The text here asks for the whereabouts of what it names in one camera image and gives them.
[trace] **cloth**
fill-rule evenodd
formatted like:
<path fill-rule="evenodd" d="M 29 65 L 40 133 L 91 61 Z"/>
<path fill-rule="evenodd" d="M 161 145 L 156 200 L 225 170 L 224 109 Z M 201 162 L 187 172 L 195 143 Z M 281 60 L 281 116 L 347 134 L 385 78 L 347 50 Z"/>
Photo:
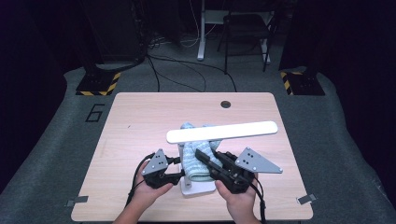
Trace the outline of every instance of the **cloth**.
<path fill-rule="evenodd" d="M 192 129 L 194 126 L 188 122 L 184 123 L 180 129 Z M 215 164 L 222 167 L 221 161 L 219 161 L 212 152 L 216 150 L 221 140 L 218 141 L 196 141 L 178 144 L 179 148 L 183 148 L 182 165 L 186 177 L 191 181 L 197 182 L 208 182 L 213 181 L 210 177 L 209 170 L 206 165 L 201 161 L 198 161 L 195 157 L 195 150 L 199 149 L 210 157 Z"/>

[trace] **black stand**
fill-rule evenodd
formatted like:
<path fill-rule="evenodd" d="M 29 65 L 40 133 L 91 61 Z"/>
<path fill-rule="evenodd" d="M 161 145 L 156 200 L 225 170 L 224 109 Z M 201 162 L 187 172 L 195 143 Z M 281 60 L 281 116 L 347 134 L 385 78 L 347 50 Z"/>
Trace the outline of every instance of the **black stand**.
<path fill-rule="evenodd" d="M 324 90 L 314 76 L 303 73 L 287 72 L 283 79 L 289 82 L 290 94 L 293 95 L 325 95 Z"/>
<path fill-rule="evenodd" d="M 286 72 L 282 74 L 285 87 L 288 86 L 289 94 L 293 95 L 325 95 L 317 79 L 317 73 L 329 54 L 337 38 L 339 26 L 341 24 L 340 15 L 346 12 L 346 4 L 338 3 L 337 11 L 329 19 L 322 38 L 319 40 L 317 48 L 313 53 L 309 65 L 302 73 Z"/>
<path fill-rule="evenodd" d="M 115 76 L 119 71 L 107 71 L 98 68 L 96 64 L 83 64 L 85 69 L 85 76 L 76 88 L 76 92 L 89 91 L 97 92 L 104 91 L 109 92 L 110 87 L 115 80 Z"/>
<path fill-rule="evenodd" d="M 87 23 L 86 15 L 83 14 L 83 10 L 81 10 L 81 5 L 73 1 L 72 3 L 74 4 L 69 4 L 68 2 L 63 4 L 64 28 L 86 72 L 84 78 L 76 88 L 76 94 L 109 95 L 114 89 L 114 84 L 118 80 L 119 73 L 137 66 L 142 60 L 137 60 L 131 65 L 117 69 L 105 70 L 97 67 L 87 47 L 88 41 L 85 41 L 87 36 L 84 34 L 84 29 L 86 29 L 87 26 L 90 27 L 90 25 Z"/>

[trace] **table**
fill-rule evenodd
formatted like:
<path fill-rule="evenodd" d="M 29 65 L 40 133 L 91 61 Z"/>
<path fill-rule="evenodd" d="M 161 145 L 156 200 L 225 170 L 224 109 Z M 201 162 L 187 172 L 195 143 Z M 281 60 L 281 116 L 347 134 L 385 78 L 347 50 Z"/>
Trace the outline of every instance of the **table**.
<path fill-rule="evenodd" d="M 231 103 L 223 108 L 223 101 Z M 304 220 L 313 216 L 310 203 L 298 204 L 306 195 L 285 127 L 271 93 L 252 92 L 153 92 L 119 93 L 111 107 L 91 165 L 76 203 L 75 221 L 112 221 L 122 211 L 132 186 L 137 164 L 151 152 L 162 148 L 169 157 L 177 157 L 177 145 L 166 141 L 166 133 L 189 121 L 226 125 L 272 120 L 278 132 L 247 138 L 223 140 L 219 151 L 239 155 L 251 147 L 283 169 L 283 174 L 259 174 L 264 188 L 268 220 Z M 177 173 L 170 165 L 167 172 Z M 255 215 L 260 217 L 259 199 Z M 160 197 L 141 217 L 141 221 L 221 221 L 232 220 L 225 201 L 217 191 L 199 197 L 185 197 L 180 183 Z"/>
<path fill-rule="evenodd" d="M 198 48 L 198 61 L 203 61 L 205 57 L 205 25 L 206 24 L 223 24 L 223 17 L 228 14 L 228 11 L 225 10 L 207 10 L 205 8 L 205 0 L 201 0 L 201 33 L 200 33 L 200 42 Z M 270 13 L 260 13 L 265 21 L 269 21 L 271 18 Z M 267 51 L 266 40 L 262 41 L 262 52 Z M 270 57 L 268 56 L 267 64 L 271 62 Z"/>

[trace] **cable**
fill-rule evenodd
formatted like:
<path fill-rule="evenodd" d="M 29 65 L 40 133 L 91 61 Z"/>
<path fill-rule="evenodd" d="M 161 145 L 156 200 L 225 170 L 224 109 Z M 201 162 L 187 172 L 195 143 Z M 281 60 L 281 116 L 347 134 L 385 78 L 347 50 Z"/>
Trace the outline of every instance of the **cable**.
<path fill-rule="evenodd" d="M 224 9 L 224 5 L 225 5 L 225 0 L 223 1 L 222 5 L 221 5 L 221 10 Z M 215 29 L 215 27 L 216 27 L 216 24 L 214 24 L 213 27 L 205 34 L 205 37 L 206 37 L 207 35 L 209 35 L 210 32 L 212 32 L 212 30 Z"/>
<path fill-rule="evenodd" d="M 155 49 L 155 48 L 159 48 L 161 44 L 164 44 L 165 42 L 161 42 L 161 40 L 164 40 L 165 37 L 163 36 L 159 36 L 159 37 L 152 37 L 151 40 L 148 43 L 148 48 L 149 49 Z"/>
<path fill-rule="evenodd" d="M 182 34 L 181 38 L 184 38 L 184 37 L 190 37 L 190 36 Z M 161 37 L 158 37 L 157 39 L 155 39 L 154 41 L 151 40 L 151 43 L 148 44 L 148 48 L 155 49 L 155 48 L 159 48 L 161 45 L 164 45 L 164 44 L 175 44 L 175 42 L 172 42 L 172 41 L 161 42 L 161 41 L 159 41 L 160 39 L 165 40 L 165 37 L 161 36 Z M 180 43 L 191 42 L 191 41 L 196 41 L 196 39 L 194 38 L 194 39 L 180 40 Z"/>
<path fill-rule="evenodd" d="M 254 176 L 254 179 L 257 181 L 257 183 L 259 183 L 260 189 L 262 190 L 262 183 L 260 183 L 259 179 L 256 176 Z"/>
<path fill-rule="evenodd" d="M 151 69 L 154 71 L 155 78 L 157 79 L 157 92 L 160 92 L 160 80 L 158 79 L 158 72 L 154 67 L 154 63 L 152 62 L 150 57 L 148 58 L 148 64 L 151 66 Z"/>
<path fill-rule="evenodd" d="M 197 19 L 195 18 L 194 10 L 192 9 L 191 0 L 190 0 L 190 9 L 191 9 L 191 14 L 194 17 L 195 27 L 197 28 L 197 37 L 195 38 L 194 43 L 192 43 L 191 45 L 188 45 L 188 46 L 187 45 L 183 45 L 182 42 L 180 42 L 181 46 L 183 46 L 184 48 L 190 48 L 190 47 L 194 46 L 199 40 L 199 27 L 198 27 Z"/>
<path fill-rule="evenodd" d="M 201 65 L 201 66 L 210 67 L 210 68 L 213 68 L 213 69 L 216 69 L 216 70 L 220 70 L 221 72 L 224 73 L 224 75 L 226 75 L 226 76 L 228 76 L 230 78 L 231 82 L 233 83 L 233 90 L 235 92 L 237 92 L 236 86 L 235 86 L 235 82 L 233 81 L 233 77 L 228 72 L 225 73 L 224 70 L 222 70 L 221 68 L 218 68 L 216 66 L 209 65 L 209 64 L 203 64 L 203 63 L 188 62 L 188 61 L 182 61 L 182 60 L 176 60 L 176 59 L 170 60 L 170 59 L 160 58 L 161 56 L 158 57 L 158 56 L 153 56 L 153 55 L 149 55 L 149 54 L 148 54 L 148 56 L 150 58 L 157 59 L 157 60 L 163 60 L 163 61 L 168 61 L 168 62 L 178 62 L 178 63 L 192 63 L 192 64 L 197 64 L 197 65 Z"/>
<path fill-rule="evenodd" d="M 155 56 L 151 56 L 151 55 L 148 55 L 148 57 L 152 57 L 152 58 L 154 58 L 154 59 L 161 60 L 160 58 L 155 57 Z M 202 78 L 202 80 L 204 81 L 204 90 L 203 90 L 203 91 L 200 91 L 200 90 L 195 89 L 195 88 L 192 87 L 192 86 L 188 86 L 188 85 L 186 85 L 186 84 L 176 82 L 176 81 L 174 81 L 174 80 L 172 80 L 172 79 L 170 79 L 170 78 L 168 78 L 168 77 L 164 77 L 163 75 L 160 75 L 160 76 L 162 76 L 162 77 L 164 77 L 164 78 L 166 78 L 166 79 L 168 79 L 168 80 L 170 80 L 170 81 L 172 81 L 172 82 L 175 82 L 176 84 L 189 87 L 189 88 L 191 88 L 191 89 L 193 89 L 193 90 L 196 90 L 196 91 L 199 91 L 199 92 L 205 92 L 205 91 L 206 91 L 206 80 L 205 80 L 205 77 L 204 77 L 200 72 L 198 72 L 196 69 L 194 69 L 194 68 L 191 67 L 191 66 L 188 66 L 188 65 L 186 65 L 186 64 L 184 64 L 184 63 L 182 63 L 182 62 L 179 62 L 178 60 L 176 60 L 176 59 L 174 59 L 174 58 L 171 58 L 171 57 L 168 57 L 168 56 L 162 56 L 162 57 L 165 57 L 165 58 L 171 60 L 171 62 L 180 63 L 180 64 L 182 64 L 182 65 L 184 65 L 184 66 L 190 68 L 192 71 L 196 72 L 196 73 Z"/>
<path fill-rule="evenodd" d="M 202 92 L 202 91 L 200 91 L 200 90 L 198 90 L 198 89 L 196 89 L 196 88 L 194 88 L 194 87 L 192 87 L 192 86 L 183 84 L 183 83 L 181 83 L 181 82 L 174 81 L 173 79 L 171 79 L 171 78 L 169 78 L 169 77 L 166 77 L 166 76 L 164 76 L 163 74 L 159 73 L 159 72 L 155 69 L 154 63 L 152 62 L 152 60 L 151 60 L 151 58 L 150 58 L 149 55 L 147 55 L 147 58 L 148 58 L 148 63 L 150 64 L 152 70 L 154 71 L 155 77 L 157 78 L 157 84 L 158 84 L 157 92 L 160 92 L 160 91 L 161 91 L 161 90 L 160 90 L 160 80 L 158 79 L 158 76 L 163 77 L 163 78 L 165 78 L 165 79 L 167 79 L 167 80 L 169 80 L 169 81 L 171 81 L 171 82 L 174 82 L 174 83 L 176 83 L 176 84 L 178 84 L 178 85 L 185 86 L 185 87 L 191 88 L 191 89 L 193 89 L 193 90 L 195 90 L 195 91 Z"/>
<path fill-rule="evenodd" d="M 148 160 L 148 159 L 151 159 L 154 155 L 155 155 L 155 153 L 151 153 L 151 154 L 147 155 L 147 156 L 145 157 L 145 159 L 143 159 L 143 160 L 137 165 L 136 170 L 134 171 L 134 180 L 132 181 L 132 188 L 131 188 L 131 190 L 129 191 L 128 199 L 126 200 L 125 207 L 131 202 L 132 198 L 134 197 L 134 190 L 137 188 L 137 186 L 139 186 L 139 185 L 144 181 L 144 180 L 142 180 L 142 181 L 140 181 L 137 185 L 135 184 L 135 183 L 136 183 L 136 179 L 137 179 L 137 173 L 139 172 L 140 167 L 143 165 L 143 162 L 145 162 L 145 161 Z"/>
<path fill-rule="evenodd" d="M 256 186 L 254 186 L 253 183 L 249 183 L 249 185 L 254 189 L 254 191 L 256 191 L 257 195 L 260 198 L 260 216 L 262 218 L 262 224 L 267 224 L 267 220 L 265 219 L 265 200 L 263 198 L 263 195 L 259 192 L 259 190 L 256 188 Z"/>

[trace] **metal bracket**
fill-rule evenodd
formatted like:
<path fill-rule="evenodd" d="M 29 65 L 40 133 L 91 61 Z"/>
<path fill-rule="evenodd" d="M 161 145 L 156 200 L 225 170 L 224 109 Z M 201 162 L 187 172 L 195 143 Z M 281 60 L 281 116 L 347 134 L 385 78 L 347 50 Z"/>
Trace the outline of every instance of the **metal bracket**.
<path fill-rule="evenodd" d="M 235 165 L 253 173 L 282 174 L 279 168 L 250 147 L 246 147 L 235 161 Z"/>
<path fill-rule="evenodd" d="M 145 169 L 142 171 L 142 175 L 149 175 L 151 173 L 166 169 L 168 167 L 168 161 L 166 160 L 163 149 L 160 148 L 148 162 Z"/>

